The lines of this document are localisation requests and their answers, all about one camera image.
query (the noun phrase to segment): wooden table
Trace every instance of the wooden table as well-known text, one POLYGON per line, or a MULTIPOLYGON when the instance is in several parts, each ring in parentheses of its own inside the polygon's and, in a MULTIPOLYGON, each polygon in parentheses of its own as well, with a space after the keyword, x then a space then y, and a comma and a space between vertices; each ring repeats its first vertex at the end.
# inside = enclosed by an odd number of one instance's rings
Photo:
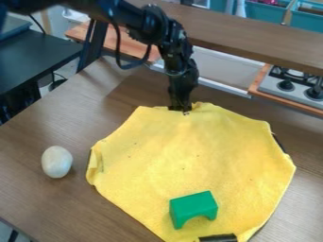
MULTIPOLYGON (((167 77, 146 68, 120 71, 101 59, 0 127, 0 217, 35 241, 160 241, 85 181, 91 146, 139 106, 168 105, 167 77), (61 180, 47 178, 43 151, 58 145, 75 162, 61 180)), ((317 242, 323 226, 323 126, 282 107, 198 87, 193 100, 268 121, 297 165, 279 208, 252 239, 317 242)))
POLYGON ((183 24, 194 45, 323 76, 323 35, 302 29, 166 3, 156 3, 183 24))

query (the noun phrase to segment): yellow cloth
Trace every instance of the yellow cloth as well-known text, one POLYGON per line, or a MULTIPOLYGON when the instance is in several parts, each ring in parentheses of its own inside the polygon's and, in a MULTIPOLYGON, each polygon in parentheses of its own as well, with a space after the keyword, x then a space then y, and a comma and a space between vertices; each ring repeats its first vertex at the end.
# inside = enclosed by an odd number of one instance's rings
POLYGON ((235 233, 241 242, 269 219, 295 169, 266 122, 196 103, 189 115, 139 107, 93 147, 86 178, 165 241, 235 233), (197 217, 175 230, 169 200, 206 190, 217 219, 197 217))

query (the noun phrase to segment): black cable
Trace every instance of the black cable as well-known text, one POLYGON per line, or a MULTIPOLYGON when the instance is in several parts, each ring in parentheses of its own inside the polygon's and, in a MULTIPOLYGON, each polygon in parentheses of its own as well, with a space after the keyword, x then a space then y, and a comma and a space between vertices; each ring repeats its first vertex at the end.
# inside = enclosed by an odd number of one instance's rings
POLYGON ((54 76, 54 72, 50 73, 52 75, 52 82, 55 83, 55 76, 54 76))
POLYGON ((121 64, 121 58, 120 58, 121 34, 120 34, 120 29, 119 29, 119 26, 112 19, 110 19, 110 22, 112 23, 113 28, 114 28, 114 30, 116 32, 116 35, 117 35, 117 41, 116 41, 116 46, 115 46, 115 60, 116 60, 116 62, 118 64, 118 66, 123 70, 128 70, 128 69, 137 67, 137 66, 142 65, 143 63, 147 62, 147 60, 149 58, 149 55, 150 55, 150 51, 151 51, 151 44, 149 44, 147 46, 147 49, 146 49, 145 54, 144 54, 142 59, 133 61, 133 62, 131 62, 129 64, 125 64, 125 65, 121 64))
POLYGON ((32 19, 33 22, 38 26, 38 28, 41 29, 43 34, 46 34, 46 31, 43 29, 42 25, 32 16, 31 14, 28 14, 28 16, 32 19))
POLYGON ((54 75, 59 76, 59 77, 61 77, 61 78, 63 78, 63 79, 67 79, 65 76, 63 76, 63 75, 61 75, 61 74, 58 74, 58 73, 55 73, 55 72, 54 72, 54 75))
POLYGON ((149 44, 147 46, 147 49, 145 51, 145 54, 143 56, 142 59, 140 60, 136 60, 136 61, 133 61, 129 64, 121 64, 121 58, 120 58, 120 45, 121 45, 121 34, 120 34, 120 29, 119 29, 119 26, 117 25, 117 23, 109 16, 109 12, 110 12, 110 6, 108 4, 107 1, 104 1, 104 0, 98 0, 98 3, 99 5, 101 6, 101 8, 103 10, 105 10, 105 12, 107 12, 107 17, 108 19, 110 20, 110 23, 112 24, 114 30, 115 30, 115 33, 116 33, 116 36, 117 36, 117 40, 116 40, 116 46, 115 46, 115 60, 118 64, 118 66, 123 69, 123 70, 128 70, 128 69, 131 69, 131 68, 134 68, 134 67, 137 67, 139 65, 142 65, 143 63, 147 62, 149 56, 150 56, 150 51, 151 51, 151 44, 149 44))

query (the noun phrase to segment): stove burner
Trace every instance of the stove burner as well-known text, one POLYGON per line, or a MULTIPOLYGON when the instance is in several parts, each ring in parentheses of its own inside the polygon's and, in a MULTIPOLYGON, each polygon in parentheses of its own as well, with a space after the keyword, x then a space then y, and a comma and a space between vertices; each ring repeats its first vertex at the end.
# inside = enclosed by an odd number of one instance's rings
POLYGON ((318 77, 308 73, 302 73, 285 67, 274 66, 269 76, 280 79, 290 79, 292 82, 313 87, 318 77))
POLYGON ((295 85, 290 79, 285 79, 277 84, 277 87, 285 92, 292 92, 295 90, 295 85))
POLYGON ((304 94, 313 101, 323 101, 323 78, 320 78, 314 87, 306 90, 304 94))
POLYGON ((323 101, 323 90, 318 92, 315 87, 306 90, 304 94, 313 101, 323 101))

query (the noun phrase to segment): black knob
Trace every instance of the black knob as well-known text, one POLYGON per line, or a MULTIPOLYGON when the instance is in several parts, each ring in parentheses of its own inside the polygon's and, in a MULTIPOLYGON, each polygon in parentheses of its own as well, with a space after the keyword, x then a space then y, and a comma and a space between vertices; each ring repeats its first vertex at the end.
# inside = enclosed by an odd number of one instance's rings
POLYGON ((283 91, 291 92, 295 89, 293 82, 290 79, 285 79, 277 84, 278 88, 283 91))
POLYGON ((323 89, 319 86, 314 86, 306 90, 305 95, 315 101, 323 100, 323 89))

